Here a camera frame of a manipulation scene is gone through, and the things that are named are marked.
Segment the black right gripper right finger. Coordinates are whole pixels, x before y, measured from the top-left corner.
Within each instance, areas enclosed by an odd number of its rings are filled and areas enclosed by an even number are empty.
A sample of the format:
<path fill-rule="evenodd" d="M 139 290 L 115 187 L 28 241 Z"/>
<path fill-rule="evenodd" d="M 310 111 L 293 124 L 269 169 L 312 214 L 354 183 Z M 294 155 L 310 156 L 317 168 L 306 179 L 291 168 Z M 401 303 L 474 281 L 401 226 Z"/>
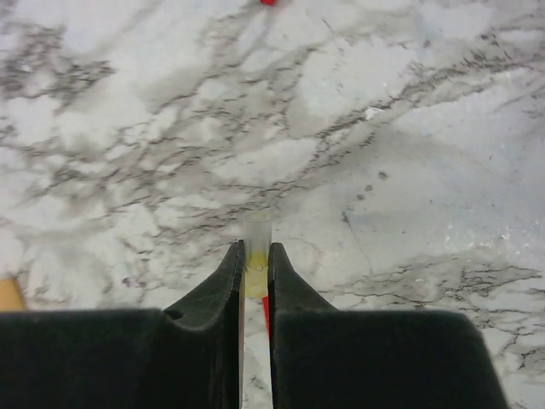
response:
<path fill-rule="evenodd" d="M 485 341 L 463 314 L 340 310 L 268 260 L 272 402 L 277 408 L 503 409 Z"/>

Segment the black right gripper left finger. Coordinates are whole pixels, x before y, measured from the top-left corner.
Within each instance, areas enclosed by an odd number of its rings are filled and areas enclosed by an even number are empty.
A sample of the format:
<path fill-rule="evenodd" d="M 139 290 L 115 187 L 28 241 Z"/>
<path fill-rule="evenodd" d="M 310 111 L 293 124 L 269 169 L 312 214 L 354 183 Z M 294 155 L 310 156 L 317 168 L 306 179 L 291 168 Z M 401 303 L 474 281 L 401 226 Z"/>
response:
<path fill-rule="evenodd" d="M 4 408 L 239 408 L 244 246 L 167 308 L 1 316 Z"/>

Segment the thin silver red pen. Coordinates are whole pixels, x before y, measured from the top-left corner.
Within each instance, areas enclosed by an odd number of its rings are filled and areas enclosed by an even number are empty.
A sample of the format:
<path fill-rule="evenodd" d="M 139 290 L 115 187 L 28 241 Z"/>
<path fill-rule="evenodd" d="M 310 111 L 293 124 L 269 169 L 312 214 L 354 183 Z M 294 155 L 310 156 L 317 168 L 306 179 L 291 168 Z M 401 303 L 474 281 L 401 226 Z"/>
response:
<path fill-rule="evenodd" d="M 272 7 L 278 3 L 278 0 L 260 0 L 260 3 Z"/>

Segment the red pen cap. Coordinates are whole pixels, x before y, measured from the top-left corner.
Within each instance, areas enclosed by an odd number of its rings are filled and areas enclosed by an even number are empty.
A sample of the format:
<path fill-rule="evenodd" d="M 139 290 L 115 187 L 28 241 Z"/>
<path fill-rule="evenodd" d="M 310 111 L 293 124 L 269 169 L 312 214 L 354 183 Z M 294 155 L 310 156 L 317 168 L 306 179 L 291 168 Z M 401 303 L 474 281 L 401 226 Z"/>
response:
<path fill-rule="evenodd" d="M 261 305 L 263 308 L 265 325 L 267 329 L 267 336 L 270 337 L 270 314 L 269 314 L 269 298 L 265 296 L 261 299 Z"/>

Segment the yellow translucent pen cap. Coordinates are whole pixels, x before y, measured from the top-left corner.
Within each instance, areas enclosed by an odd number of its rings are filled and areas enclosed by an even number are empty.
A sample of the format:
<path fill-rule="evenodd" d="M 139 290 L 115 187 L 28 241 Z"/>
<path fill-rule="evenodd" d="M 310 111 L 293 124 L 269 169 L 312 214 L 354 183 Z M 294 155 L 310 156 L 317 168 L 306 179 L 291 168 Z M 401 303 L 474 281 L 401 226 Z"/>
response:
<path fill-rule="evenodd" d="M 245 219 L 244 282 L 247 297 L 261 300 L 267 296 L 267 270 L 272 227 L 272 218 L 265 211 L 249 213 Z"/>

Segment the orange yellow pen cap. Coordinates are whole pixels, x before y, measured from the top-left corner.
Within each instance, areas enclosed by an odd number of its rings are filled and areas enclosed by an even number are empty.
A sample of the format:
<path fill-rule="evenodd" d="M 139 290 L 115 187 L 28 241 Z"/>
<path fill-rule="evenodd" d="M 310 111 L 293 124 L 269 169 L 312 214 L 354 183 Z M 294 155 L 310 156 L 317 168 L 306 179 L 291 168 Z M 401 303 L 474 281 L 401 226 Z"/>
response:
<path fill-rule="evenodd" d="M 14 278 L 0 280 L 0 311 L 26 310 L 26 302 L 22 296 L 18 282 Z"/>

